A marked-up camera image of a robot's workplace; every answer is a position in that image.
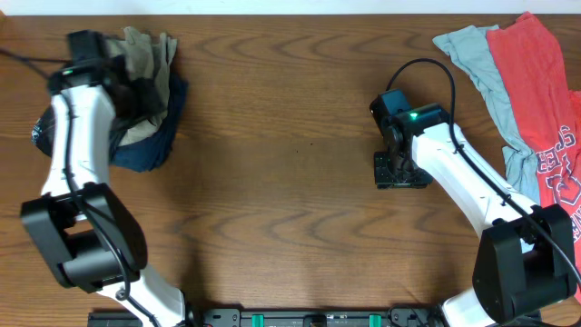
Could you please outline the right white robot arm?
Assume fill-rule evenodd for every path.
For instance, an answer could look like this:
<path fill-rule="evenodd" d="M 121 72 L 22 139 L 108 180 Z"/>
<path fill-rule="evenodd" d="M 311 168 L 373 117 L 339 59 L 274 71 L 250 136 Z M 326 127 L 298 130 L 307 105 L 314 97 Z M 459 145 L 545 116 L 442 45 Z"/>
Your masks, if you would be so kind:
<path fill-rule="evenodd" d="M 580 282 L 571 221 L 515 191 L 466 141 L 439 104 L 413 109 L 375 100 L 369 111 L 386 144 L 375 158 L 379 189 L 437 182 L 478 239 L 470 288 L 439 306 L 446 326 L 541 326 L 542 308 L 572 297 Z"/>

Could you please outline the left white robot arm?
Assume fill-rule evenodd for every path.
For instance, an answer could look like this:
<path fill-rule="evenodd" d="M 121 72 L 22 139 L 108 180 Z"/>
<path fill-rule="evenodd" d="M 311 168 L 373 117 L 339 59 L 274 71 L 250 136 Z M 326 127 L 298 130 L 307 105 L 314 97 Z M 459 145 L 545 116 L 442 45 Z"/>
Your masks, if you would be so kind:
<path fill-rule="evenodd" d="M 125 60 L 74 59 L 49 79 L 55 131 L 39 198 L 22 223 L 54 278 L 110 298 L 143 326 L 189 326 L 183 292 L 148 263 L 143 230 L 109 185 L 109 137 L 135 100 Z"/>

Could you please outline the black cycling jersey with logos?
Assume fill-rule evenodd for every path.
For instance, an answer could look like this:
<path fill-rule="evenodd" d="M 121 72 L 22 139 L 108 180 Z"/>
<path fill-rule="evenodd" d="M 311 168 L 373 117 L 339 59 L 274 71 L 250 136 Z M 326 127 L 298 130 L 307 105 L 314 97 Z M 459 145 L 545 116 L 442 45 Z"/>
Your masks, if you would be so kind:
<path fill-rule="evenodd" d="M 49 76 L 52 103 L 32 131 L 32 142 L 43 153 L 104 152 L 110 149 L 112 139 L 118 144 L 130 127 L 141 122 L 117 117 L 106 91 L 108 60 L 113 57 L 77 63 L 71 60 Z"/>

